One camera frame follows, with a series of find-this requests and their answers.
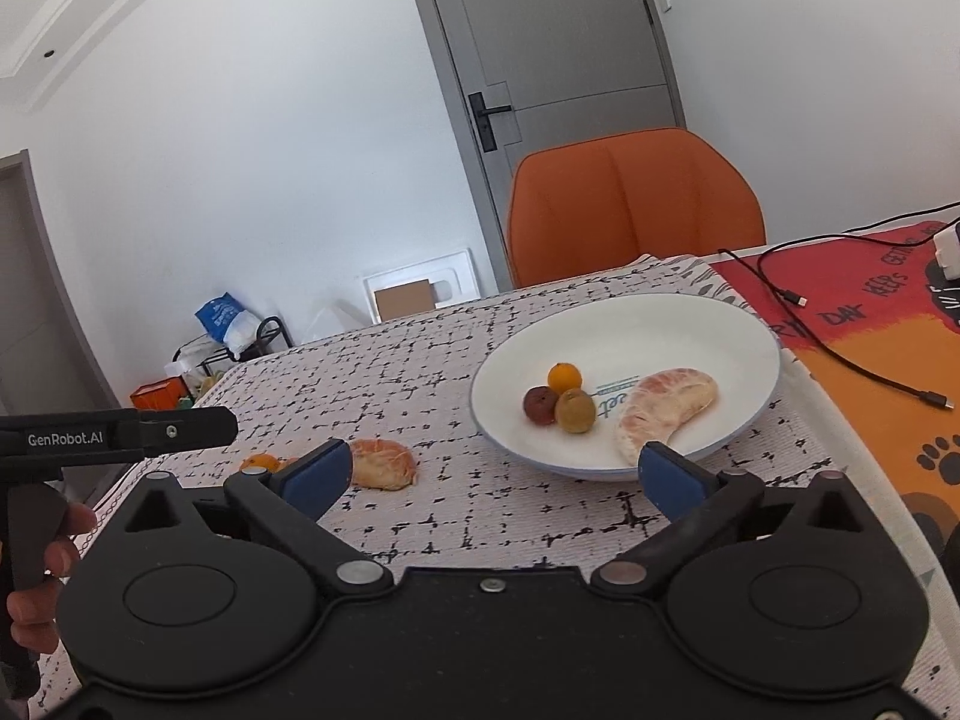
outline dried fruit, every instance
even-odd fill
[[[568,433],[586,433],[597,420],[597,406],[582,389],[568,389],[557,401],[557,422]]]
[[[552,425],[558,395],[549,386],[535,386],[523,396],[523,413],[538,425]]]
[[[579,389],[584,386],[584,377],[580,375],[576,365],[571,365],[570,362],[558,362],[550,369],[546,383],[556,394],[562,395],[568,389]]]

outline human hand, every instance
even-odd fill
[[[7,596],[7,612],[13,619],[13,640],[28,650],[49,655],[56,651],[56,599],[64,585],[62,577],[80,560],[80,553],[68,536],[89,533],[97,525],[97,514],[83,504],[72,503],[66,509],[59,537],[43,553],[43,562],[53,576],[30,590],[17,590]]]

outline orange chair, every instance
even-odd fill
[[[683,129],[652,129],[528,155],[517,168],[507,251],[517,287],[620,268],[652,254],[766,242],[757,196]]]

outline red tablecloth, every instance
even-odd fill
[[[914,242],[942,226],[921,223],[877,237]],[[776,285],[808,299],[795,311],[833,349],[960,406],[960,284],[944,280],[933,244],[903,248],[836,240],[775,253],[764,266]],[[791,322],[750,271],[731,261],[714,268],[810,368],[934,547],[955,531],[960,538],[960,413],[937,410],[847,370]]]

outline peeled pomelo segment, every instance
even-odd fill
[[[717,394],[717,382],[691,367],[661,370],[641,379],[627,395],[614,431],[620,456],[628,466],[635,466],[646,442],[669,442]]]

